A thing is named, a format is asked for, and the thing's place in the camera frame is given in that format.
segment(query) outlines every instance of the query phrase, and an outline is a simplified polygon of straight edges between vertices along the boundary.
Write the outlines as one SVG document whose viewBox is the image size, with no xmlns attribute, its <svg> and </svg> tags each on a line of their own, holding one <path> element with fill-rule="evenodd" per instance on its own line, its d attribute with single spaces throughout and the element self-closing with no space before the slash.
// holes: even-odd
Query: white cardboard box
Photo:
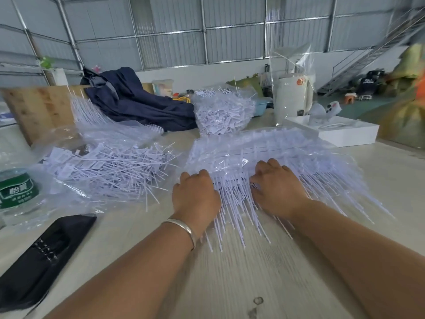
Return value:
<svg viewBox="0 0 425 319">
<path fill-rule="evenodd" d="M 317 134 L 319 138 L 336 145 L 337 147 L 349 147 L 352 145 L 375 143 L 379 125 L 356 121 L 346 117 L 332 117 L 327 124 L 354 123 L 350 126 L 319 129 L 319 126 L 307 125 L 310 116 L 288 117 L 284 126 L 295 126 L 306 131 Z"/>
</svg>

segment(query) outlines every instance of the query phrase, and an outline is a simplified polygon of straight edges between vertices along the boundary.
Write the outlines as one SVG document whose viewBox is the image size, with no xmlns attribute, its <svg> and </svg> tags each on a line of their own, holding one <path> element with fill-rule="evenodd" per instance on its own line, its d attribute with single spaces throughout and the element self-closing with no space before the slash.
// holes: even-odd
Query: table surface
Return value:
<svg viewBox="0 0 425 319">
<path fill-rule="evenodd" d="M 254 118 L 249 128 L 272 126 L 270 110 Z M 189 149 L 197 130 L 175 132 L 167 137 Z M 391 219 L 376 208 L 368 210 L 374 224 L 353 214 L 353 218 L 373 230 L 425 255 L 425 160 L 409 151 L 383 143 L 341 149 L 352 155 L 364 170 L 374 196 L 395 216 Z M 39 319 L 146 237 L 172 214 L 170 196 L 152 204 L 146 213 L 143 204 L 110 212 L 98 221 L 61 272 L 50 293 L 30 318 Z M 328 261 L 310 241 L 295 233 L 291 240 L 270 217 L 260 214 L 271 244 L 254 227 L 244 231 L 243 249 L 236 231 L 226 231 L 223 252 L 215 235 L 213 252 L 199 245 L 172 284 L 158 318 L 366 318 L 364 311 Z M 49 224 L 13 234 L 0 231 L 0 273 L 31 245 Z M 253 300 L 262 297 L 263 303 Z M 23 318 L 28 312 L 15 311 L 1 318 Z"/>
</svg>

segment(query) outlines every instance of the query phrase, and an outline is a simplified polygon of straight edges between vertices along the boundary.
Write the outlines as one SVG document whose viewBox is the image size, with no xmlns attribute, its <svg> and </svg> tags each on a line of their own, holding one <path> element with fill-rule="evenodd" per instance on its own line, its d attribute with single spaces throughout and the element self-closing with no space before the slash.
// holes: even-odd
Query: person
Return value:
<svg viewBox="0 0 425 319">
<path fill-rule="evenodd" d="M 252 189 L 256 203 L 309 237 L 371 318 L 425 317 L 425 257 L 309 199 L 294 173 L 274 159 L 259 161 L 250 180 L 261 188 Z M 220 209 L 205 170 L 183 172 L 172 200 L 170 219 L 177 224 L 162 223 L 45 319 L 154 318 L 194 247 L 189 231 L 200 237 Z"/>
</svg>

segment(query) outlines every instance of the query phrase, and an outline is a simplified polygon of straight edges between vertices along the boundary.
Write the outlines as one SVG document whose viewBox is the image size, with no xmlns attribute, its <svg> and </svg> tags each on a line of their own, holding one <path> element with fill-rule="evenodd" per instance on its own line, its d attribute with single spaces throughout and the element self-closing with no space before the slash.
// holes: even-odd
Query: green bottle label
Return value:
<svg viewBox="0 0 425 319">
<path fill-rule="evenodd" d="M 27 173 L 0 181 L 0 209 L 18 206 L 38 194 L 37 185 Z"/>
</svg>

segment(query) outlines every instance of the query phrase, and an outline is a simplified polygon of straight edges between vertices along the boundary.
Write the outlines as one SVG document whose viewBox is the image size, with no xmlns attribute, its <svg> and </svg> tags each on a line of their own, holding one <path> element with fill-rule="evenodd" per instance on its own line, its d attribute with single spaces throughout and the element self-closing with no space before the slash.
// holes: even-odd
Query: bracelet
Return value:
<svg viewBox="0 0 425 319">
<path fill-rule="evenodd" d="M 196 247 L 197 238 L 194 235 L 193 231 L 190 229 L 190 227 L 188 225 L 186 225 L 185 222 L 182 222 L 181 220 L 174 220 L 172 218 L 169 218 L 166 221 L 162 222 L 162 224 L 164 224 L 164 223 L 176 224 L 176 225 L 180 226 L 181 228 L 183 228 L 185 231 L 187 231 L 187 233 L 189 234 L 190 239 L 192 240 L 192 243 L 193 243 L 193 248 L 191 249 L 191 251 L 194 250 L 194 248 Z"/>
</svg>

